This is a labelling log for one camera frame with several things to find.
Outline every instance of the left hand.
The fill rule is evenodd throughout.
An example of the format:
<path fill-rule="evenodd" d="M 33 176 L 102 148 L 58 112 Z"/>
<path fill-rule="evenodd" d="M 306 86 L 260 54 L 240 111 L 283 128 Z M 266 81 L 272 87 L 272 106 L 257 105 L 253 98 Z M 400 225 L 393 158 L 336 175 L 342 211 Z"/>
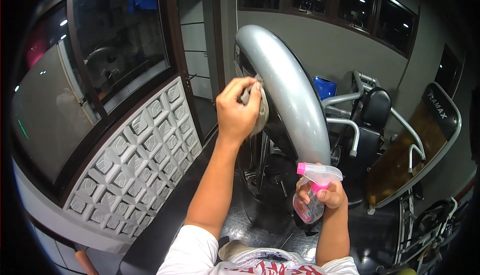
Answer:
<path fill-rule="evenodd" d="M 244 88 L 254 85 L 247 105 L 237 102 Z M 261 83 L 253 77 L 234 78 L 216 99 L 218 140 L 240 146 L 252 132 L 260 110 Z"/>
<path fill-rule="evenodd" d="M 299 187 L 299 181 L 297 182 L 297 195 L 300 203 L 308 204 L 310 199 L 307 195 L 308 190 L 312 186 L 313 181 L 309 181 Z M 348 202 L 347 195 L 343 190 L 342 183 L 339 181 L 330 182 L 327 189 L 321 189 L 317 193 L 317 199 L 325 203 L 328 208 L 338 208 L 339 206 Z"/>

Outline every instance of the fingers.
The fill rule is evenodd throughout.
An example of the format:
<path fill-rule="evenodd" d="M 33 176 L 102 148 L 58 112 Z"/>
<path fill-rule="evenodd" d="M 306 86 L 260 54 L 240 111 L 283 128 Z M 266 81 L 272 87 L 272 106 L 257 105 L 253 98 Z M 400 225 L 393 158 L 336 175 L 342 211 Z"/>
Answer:
<path fill-rule="evenodd" d="M 339 193 L 332 192 L 327 189 L 322 189 L 317 193 L 318 200 L 324 202 L 328 207 L 338 207 L 342 198 Z"/>
<path fill-rule="evenodd" d="M 298 186 L 298 182 L 297 182 L 297 196 L 300 202 L 304 204 L 310 203 L 310 198 L 308 197 L 308 190 L 310 189 L 311 186 L 312 186 L 311 181 L 309 181 L 307 184 L 304 184 L 300 187 Z"/>
<path fill-rule="evenodd" d="M 244 88 L 249 87 L 255 82 L 257 82 L 257 80 L 250 76 L 246 76 L 243 78 L 234 78 L 225 87 L 222 94 L 228 98 L 236 98 L 240 96 Z"/>
<path fill-rule="evenodd" d="M 248 104 L 247 104 L 247 109 L 250 111 L 250 112 L 255 112 L 256 114 L 258 114 L 259 112 L 259 109 L 260 109 L 260 101 L 261 101 L 261 89 L 262 87 L 262 84 L 257 81 L 251 91 L 250 91 L 250 98 L 248 100 Z"/>

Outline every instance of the person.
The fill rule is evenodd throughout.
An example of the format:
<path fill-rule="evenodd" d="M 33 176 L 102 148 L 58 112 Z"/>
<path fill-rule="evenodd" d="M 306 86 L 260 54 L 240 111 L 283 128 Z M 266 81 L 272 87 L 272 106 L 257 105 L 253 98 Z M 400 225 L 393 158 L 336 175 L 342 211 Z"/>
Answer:
<path fill-rule="evenodd" d="M 237 102 L 253 85 L 248 104 Z M 252 77 L 235 78 L 216 100 L 218 137 L 210 162 L 189 205 L 183 227 L 171 245 L 157 275 L 174 274 L 358 274 L 349 256 L 348 203 L 341 183 L 332 182 L 317 197 L 325 203 L 315 265 L 297 253 L 275 248 L 252 248 L 239 240 L 218 249 L 218 238 L 230 207 L 233 171 L 240 145 L 250 135 L 259 113 L 261 83 Z M 308 202 L 309 185 L 298 188 Z M 221 260 L 214 265 L 217 253 Z"/>

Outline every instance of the cleaning cloth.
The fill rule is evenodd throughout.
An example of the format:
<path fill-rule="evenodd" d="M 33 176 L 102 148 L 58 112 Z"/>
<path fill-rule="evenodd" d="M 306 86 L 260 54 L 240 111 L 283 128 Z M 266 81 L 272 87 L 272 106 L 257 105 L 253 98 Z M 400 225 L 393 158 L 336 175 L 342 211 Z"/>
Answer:
<path fill-rule="evenodd" d="M 263 128 L 265 127 L 265 124 L 267 123 L 268 116 L 269 116 L 269 111 L 268 111 L 268 103 L 267 103 L 267 98 L 265 96 L 265 91 L 263 87 L 263 81 L 260 78 L 260 76 L 257 74 L 255 75 L 255 79 L 260 81 L 262 83 L 260 92 L 262 95 L 262 99 L 260 100 L 260 112 L 257 117 L 257 121 L 255 122 L 255 126 L 253 127 L 253 130 L 250 133 L 250 136 L 253 136 L 257 133 L 260 133 Z M 247 87 L 242 95 L 239 97 L 239 100 L 243 105 L 247 105 L 248 99 L 250 98 L 250 91 L 252 90 L 252 86 Z"/>

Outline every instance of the plastic bottle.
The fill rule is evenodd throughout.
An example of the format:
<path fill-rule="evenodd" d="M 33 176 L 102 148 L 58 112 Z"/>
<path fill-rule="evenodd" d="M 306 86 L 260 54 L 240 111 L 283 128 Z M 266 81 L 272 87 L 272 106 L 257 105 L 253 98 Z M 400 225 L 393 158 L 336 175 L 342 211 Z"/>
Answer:
<path fill-rule="evenodd" d="M 323 215 L 325 205 L 318 200 L 317 193 L 321 189 L 328 188 L 332 181 L 342 181 L 342 172 L 334 166 L 298 163 L 297 174 L 302 175 L 300 186 L 313 181 L 307 195 L 310 198 L 308 204 L 299 202 L 297 194 L 293 195 L 293 208 L 306 224 L 311 224 Z"/>

